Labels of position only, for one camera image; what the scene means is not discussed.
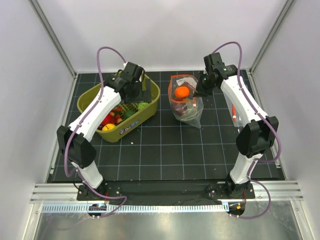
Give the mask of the orange tangerine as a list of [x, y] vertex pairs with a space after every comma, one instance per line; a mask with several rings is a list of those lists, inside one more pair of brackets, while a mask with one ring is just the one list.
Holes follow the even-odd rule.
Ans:
[[174, 96], [177, 99], [185, 99], [190, 95], [190, 90], [187, 86], [179, 86], [174, 91]]

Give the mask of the olive green plastic basket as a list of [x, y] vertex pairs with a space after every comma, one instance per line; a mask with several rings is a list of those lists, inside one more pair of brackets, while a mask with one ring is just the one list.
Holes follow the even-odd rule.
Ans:
[[[116, 143], [122, 137], [132, 132], [135, 128], [156, 114], [158, 109], [158, 100], [160, 98], [160, 88], [147, 74], [145, 75], [144, 79], [150, 80], [152, 101], [148, 103], [148, 106], [142, 110], [138, 110], [138, 103], [120, 104], [122, 107], [123, 121], [117, 124], [116, 128], [112, 130], [101, 131], [98, 129], [95, 131], [102, 137], [103, 140], [109, 143]], [[135, 114], [130, 118], [125, 119], [123, 113], [127, 110], [133, 110], [135, 111]]]

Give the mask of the clear zip bag orange zipper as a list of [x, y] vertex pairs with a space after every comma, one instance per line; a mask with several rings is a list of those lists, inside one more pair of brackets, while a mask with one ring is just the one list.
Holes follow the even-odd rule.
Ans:
[[[199, 102], [203, 103], [203, 100], [201, 97], [194, 97], [194, 92], [196, 90], [197, 83], [198, 83], [197, 78], [194, 77], [193, 75], [190, 75], [190, 74], [176, 74], [176, 75], [172, 75], [170, 77], [167, 95], [168, 95], [168, 100], [169, 100], [171, 110], [172, 110], [171, 102], [177, 102], [177, 103], [191, 102], [193, 104], [196, 104]], [[176, 90], [176, 88], [178, 88], [180, 86], [186, 86], [189, 88], [190, 94], [189, 94], [188, 98], [178, 99], [175, 97], [175, 90]], [[201, 122], [199, 125], [189, 125], [189, 126], [192, 126], [192, 127], [199, 129], [201, 127]]]

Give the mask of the netted green melon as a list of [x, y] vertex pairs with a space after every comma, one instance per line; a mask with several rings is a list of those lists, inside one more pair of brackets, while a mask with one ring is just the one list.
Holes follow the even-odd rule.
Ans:
[[192, 102], [186, 102], [187, 110], [183, 115], [177, 115], [174, 113], [177, 120], [189, 124], [189, 125], [199, 125], [201, 121], [202, 112], [204, 105], [202, 102], [197, 102], [193, 104]]

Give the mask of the dark red apple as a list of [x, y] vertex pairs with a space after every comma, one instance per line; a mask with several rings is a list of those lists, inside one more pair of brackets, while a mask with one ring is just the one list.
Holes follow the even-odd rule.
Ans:
[[182, 116], [185, 114], [188, 106], [185, 102], [171, 102], [171, 108], [176, 115]]

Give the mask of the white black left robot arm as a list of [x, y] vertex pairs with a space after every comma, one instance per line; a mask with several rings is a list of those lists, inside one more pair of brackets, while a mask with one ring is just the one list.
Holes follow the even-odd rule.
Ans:
[[95, 163], [97, 151], [91, 144], [94, 133], [118, 104], [149, 103], [151, 100], [151, 83], [145, 80], [144, 68], [126, 62], [116, 74], [100, 79], [98, 93], [76, 120], [57, 129], [65, 175], [72, 175], [68, 171], [68, 163], [71, 163], [94, 200], [101, 200], [106, 195], [104, 178]]

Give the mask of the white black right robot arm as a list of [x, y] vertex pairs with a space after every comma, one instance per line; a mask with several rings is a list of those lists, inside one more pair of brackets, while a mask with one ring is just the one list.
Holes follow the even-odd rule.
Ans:
[[240, 128], [235, 140], [238, 156], [225, 180], [225, 194], [239, 198], [249, 188], [257, 162], [274, 145], [279, 121], [257, 104], [246, 88], [239, 68], [234, 64], [225, 65], [218, 52], [203, 60], [205, 69], [200, 74], [194, 96], [206, 97], [213, 94], [214, 88], [220, 89], [235, 117], [235, 127]]

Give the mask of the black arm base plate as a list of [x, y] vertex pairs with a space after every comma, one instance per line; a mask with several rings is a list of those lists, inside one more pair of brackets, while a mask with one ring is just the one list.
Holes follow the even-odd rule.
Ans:
[[107, 197], [126, 196], [130, 205], [175, 205], [256, 197], [251, 183], [231, 192], [224, 181], [212, 179], [103, 181], [95, 190]]

